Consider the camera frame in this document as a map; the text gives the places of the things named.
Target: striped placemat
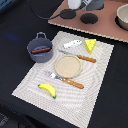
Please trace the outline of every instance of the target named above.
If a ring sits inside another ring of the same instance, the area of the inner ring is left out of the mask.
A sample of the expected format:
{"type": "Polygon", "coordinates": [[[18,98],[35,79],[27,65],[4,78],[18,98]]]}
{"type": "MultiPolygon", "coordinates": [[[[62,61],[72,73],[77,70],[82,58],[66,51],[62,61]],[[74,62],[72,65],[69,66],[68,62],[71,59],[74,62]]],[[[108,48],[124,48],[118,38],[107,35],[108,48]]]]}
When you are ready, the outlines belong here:
{"type": "Polygon", "coordinates": [[[52,59],[46,63],[35,63],[12,95],[79,128],[87,128],[114,46],[97,41],[92,54],[89,54],[84,45],[86,39],[59,31],[52,40],[54,49],[52,59]],[[81,40],[83,43],[77,47],[64,49],[63,44],[72,40],[81,40]],[[45,76],[44,71],[46,70],[55,73],[54,63],[64,55],[58,49],[97,60],[96,63],[81,60],[83,70],[78,77],[72,79],[83,84],[84,89],[78,89],[60,80],[45,76]],[[54,86],[56,99],[53,99],[47,91],[38,88],[41,83],[49,83],[54,86]]]}

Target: banana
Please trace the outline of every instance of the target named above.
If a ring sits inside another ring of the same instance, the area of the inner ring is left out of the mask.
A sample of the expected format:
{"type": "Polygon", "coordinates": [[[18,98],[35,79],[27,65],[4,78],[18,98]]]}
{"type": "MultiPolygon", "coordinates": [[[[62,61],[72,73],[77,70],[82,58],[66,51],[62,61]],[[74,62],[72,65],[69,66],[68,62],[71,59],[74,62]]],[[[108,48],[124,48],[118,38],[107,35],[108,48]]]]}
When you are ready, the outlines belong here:
{"type": "Polygon", "coordinates": [[[38,87],[40,89],[44,89],[44,90],[48,91],[54,99],[56,98],[56,92],[55,92],[55,89],[52,85],[47,84],[47,83],[43,83],[43,84],[39,84],[38,87]]]}

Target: yellow cheese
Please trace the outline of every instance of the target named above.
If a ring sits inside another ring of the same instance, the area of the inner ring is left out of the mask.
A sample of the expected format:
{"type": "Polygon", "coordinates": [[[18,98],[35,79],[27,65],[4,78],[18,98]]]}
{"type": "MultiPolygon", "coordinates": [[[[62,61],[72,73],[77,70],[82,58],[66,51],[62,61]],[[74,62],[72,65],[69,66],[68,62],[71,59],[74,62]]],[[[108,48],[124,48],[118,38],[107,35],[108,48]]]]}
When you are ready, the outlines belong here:
{"type": "Polygon", "coordinates": [[[91,54],[94,46],[96,44],[96,39],[92,39],[92,40],[85,40],[85,47],[88,50],[88,53],[91,54]]]}

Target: dark background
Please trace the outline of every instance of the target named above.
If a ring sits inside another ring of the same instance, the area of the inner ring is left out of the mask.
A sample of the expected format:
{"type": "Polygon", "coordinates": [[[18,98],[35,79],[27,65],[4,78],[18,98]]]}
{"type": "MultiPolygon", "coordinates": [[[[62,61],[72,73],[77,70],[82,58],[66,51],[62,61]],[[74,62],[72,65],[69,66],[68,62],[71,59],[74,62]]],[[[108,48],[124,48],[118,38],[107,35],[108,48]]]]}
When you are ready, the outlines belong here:
{"type": "MultiPolygon", "coordinates": [[[[62,1],[31,0],[31,5],[40,16],[50,17],[62,1]]],[[[128,44],[50,25],[33,15],[27,0],[17,0],[0,11],[0,104],[51,128],[76,128],[11,95],[35,63],[27,52],[28,43],[38,32],[52,41],[59,31],[114,45],[88,128],[128,128],[128,44]]]]}

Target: butter knife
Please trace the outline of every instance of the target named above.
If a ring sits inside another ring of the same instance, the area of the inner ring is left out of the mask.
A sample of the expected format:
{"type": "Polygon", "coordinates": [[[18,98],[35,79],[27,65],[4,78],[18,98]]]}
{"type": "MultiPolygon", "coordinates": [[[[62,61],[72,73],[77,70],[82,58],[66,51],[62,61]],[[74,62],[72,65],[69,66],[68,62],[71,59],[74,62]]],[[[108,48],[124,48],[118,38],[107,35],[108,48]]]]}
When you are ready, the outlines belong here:
{"type": "MultiPolygon", "coordinates": [[[[62,52],[62,53],[64,53],[64,54],[75,55],[75,54],[72,54],[72,53],[70,53],[70,52],[66,52],[66,51],[59,50],[59,49],[58,49],[58,51],[59,51],[59,52],[62,52]]],[[[92,62],[92,63],[95,63],[95,62],[96,62],[96,59],[93,59],[93,58],[89,58],[89,57],[82,56],[82,55],[75,55],[75,56],[77,56],[79,59],[86,60],[86,61],[90,61],[90,62],[92,62]]]]}

